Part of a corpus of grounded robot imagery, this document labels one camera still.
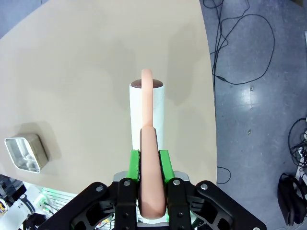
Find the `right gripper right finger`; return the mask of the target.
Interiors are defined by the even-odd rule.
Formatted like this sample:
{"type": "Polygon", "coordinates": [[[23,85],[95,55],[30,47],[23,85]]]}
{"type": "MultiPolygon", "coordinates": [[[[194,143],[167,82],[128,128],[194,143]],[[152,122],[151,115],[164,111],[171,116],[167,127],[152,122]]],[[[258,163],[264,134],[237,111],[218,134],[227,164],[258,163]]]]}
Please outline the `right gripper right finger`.
{"type": "Polygon", "coordinates": [[[193,185],[175,176],[167,150],[160,161],[166,189],[167,212],[171,230],[193,230],[191,216],[199,226],[211,230],[264,230],[266,225],[228,196],[214,183],[204,180],[193,185]]]}

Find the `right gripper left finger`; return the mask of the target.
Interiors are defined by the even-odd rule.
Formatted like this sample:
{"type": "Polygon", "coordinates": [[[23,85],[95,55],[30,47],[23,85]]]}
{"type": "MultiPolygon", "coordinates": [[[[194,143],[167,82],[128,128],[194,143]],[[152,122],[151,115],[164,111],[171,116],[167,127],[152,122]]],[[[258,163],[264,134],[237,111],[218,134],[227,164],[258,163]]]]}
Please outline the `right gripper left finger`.
{"type": "Polygon", "coordinates": [[[140,152],[132,150],[127,177],[110,186],[90,184],[73,200],[46,220],[40,230],[93,230],[103,220],[115,215],[115,230],[137,229],[140,152]]]}

